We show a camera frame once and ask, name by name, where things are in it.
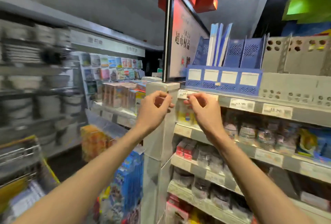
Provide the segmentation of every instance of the hand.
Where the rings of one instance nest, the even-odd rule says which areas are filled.
[[[157,91],[146,96],[140,105],[136,127],[146,131],[145,135],[154,131],[163,121],[169,108],[174,108],[171,103],[172,96],[166,92]]]
[[[218,101],[209,94],[200,92],[187,96],[184,104],[191,104],[198,125],[206,134],[208,140],[213,143],[215,136],[224,134],[221,108]]]

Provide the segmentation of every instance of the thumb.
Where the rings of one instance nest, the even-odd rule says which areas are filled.
[[[159,108],[166,113],[168,111],[168,108],[169,108],[170,104],[171,104],[171,100],[172,100],[172,97],[171,97],[171,95],[168,94],[164,98],[164,100],[162,102],[162,105]]]
[[[201,105],[199,104],[199,101],[195,96],[190,96],[190,102],[194,112],[196,112],[199,108],[201,108]]]

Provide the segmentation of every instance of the gray ceiling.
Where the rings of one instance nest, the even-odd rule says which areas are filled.
[[[163,45],[164,12],[158,0],[33,0],[54,9]],[[201,13],[207,28],[233,22],[232,38],[251,36],[267,0],[218,0],[217,11]]]

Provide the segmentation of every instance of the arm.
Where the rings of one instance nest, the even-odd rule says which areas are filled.
[[[125,158],[143,138],[160,125],[168,108],[174,107],[171,100],[170,95],[160,91],[146,96],[134,128],[38,201],[14,224],[80,223]]]
[[[229,138],[218,101],[205,93],[196,93],[185,103],[192,105],[198,124],[225,159],[259,223],[313,223]]]

